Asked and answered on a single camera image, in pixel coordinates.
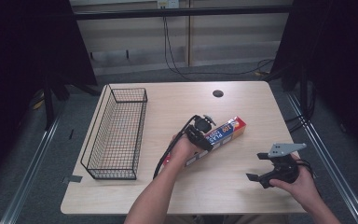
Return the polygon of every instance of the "table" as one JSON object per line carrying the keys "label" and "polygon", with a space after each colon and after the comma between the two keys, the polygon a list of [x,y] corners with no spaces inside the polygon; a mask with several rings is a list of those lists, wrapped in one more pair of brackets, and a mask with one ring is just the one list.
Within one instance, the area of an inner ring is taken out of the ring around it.
{"label": "table", "polygon": [[[186,167],[179,174],[169,215],[304,213],[289,193],[263,189],[246,173],[272,170],[256,153],[273,143],[292,143],[290,133],[269,84],[262,81],[111,84],[112,89],[145,88],[148,97],[137,180],[95,180],[77,160],[61,210],[67,215],[125,215],[153,179],[158,160],[172,136],[193,115],[209,115],[217,126],[239,116],[247,126],[243,135]],[[214,97],[220,90],[223,97]],[[91,123],[97,116],[94,113]]]}

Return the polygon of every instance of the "black wire basket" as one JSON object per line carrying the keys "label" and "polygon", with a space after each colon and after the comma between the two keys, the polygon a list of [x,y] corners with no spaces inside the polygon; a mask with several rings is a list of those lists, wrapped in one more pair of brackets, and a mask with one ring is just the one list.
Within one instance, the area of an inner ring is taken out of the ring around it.
{"label": "black wire basket", "polygon": [[94,179],[136,179],[147,104],[146,89],[104,88],[81,158]]}

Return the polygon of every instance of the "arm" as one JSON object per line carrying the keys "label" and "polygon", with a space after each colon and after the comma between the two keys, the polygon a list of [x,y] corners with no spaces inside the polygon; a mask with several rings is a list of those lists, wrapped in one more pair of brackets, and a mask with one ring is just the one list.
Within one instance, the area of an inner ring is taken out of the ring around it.
{"label": "arm", "polygon": [[271,179],[269,183],[279,189],[284,189],[296,199],[298,203],[308,212],[316,224],[319,223],[340,223],[330,208],[320,197],[313,182],[312,175],[303,166],[299,166],[299,175],[293,184],[288,184],[278,179]]}
{"label": "arm", "polygon": [[125,220],[126,224],[163,223],[176,177],[195,151],[196,147],[186,135],[179,139],[171,151],[170,162],[135,200]]}

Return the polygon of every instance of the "power outlet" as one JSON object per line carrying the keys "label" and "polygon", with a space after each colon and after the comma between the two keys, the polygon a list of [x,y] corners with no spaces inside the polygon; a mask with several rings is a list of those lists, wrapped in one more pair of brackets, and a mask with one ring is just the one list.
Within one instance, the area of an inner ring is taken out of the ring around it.
{"label": "power outlet", "polygon": [[179,8],[179,0],[168,0],[168,8]]}
{"label": "power outlet", "polygon": [[157,8],[168,8],[168,0],[158,0]]}

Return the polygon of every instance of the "person's right hand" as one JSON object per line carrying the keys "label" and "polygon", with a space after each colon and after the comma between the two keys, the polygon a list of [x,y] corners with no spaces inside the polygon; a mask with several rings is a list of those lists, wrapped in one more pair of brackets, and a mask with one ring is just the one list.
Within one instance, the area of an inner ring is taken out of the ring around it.
{"label": "person's right hand", "polygon": [[[293,154],[292,157],[294,160],[299,159],[299,157]],[[279,189],[284,189],[290,194],[292,194],[292,196],[296,199],[296,201],[302,205],[304,210],[309,212],[313,206],[317,206],[319,203],[324,203],[324,202],[320,197],[318,190],[315,187],[312,174],[307,170],[307,168],[299,165],[298,171],[299,171],[298,178],[292,184],[286,183],[278,179],[271,179],[269,183],[274,187],[277,187]]]}

